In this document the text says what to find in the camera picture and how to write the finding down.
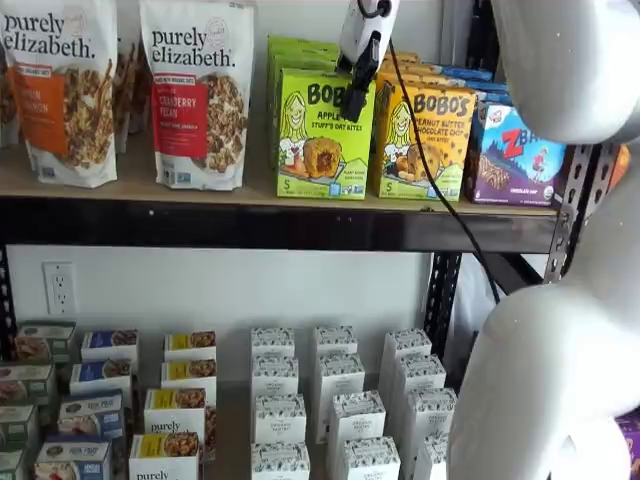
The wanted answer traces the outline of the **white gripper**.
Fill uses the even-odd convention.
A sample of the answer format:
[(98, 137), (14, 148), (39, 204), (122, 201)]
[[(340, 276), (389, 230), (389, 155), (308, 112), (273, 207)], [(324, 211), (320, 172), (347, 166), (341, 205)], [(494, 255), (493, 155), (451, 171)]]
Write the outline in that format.
[(343, 102), (343, 118), (357, 122), (379, 65), (387, 52), (400, 1), (351, 0), (339, 38), (335, 72), (352, 74)]

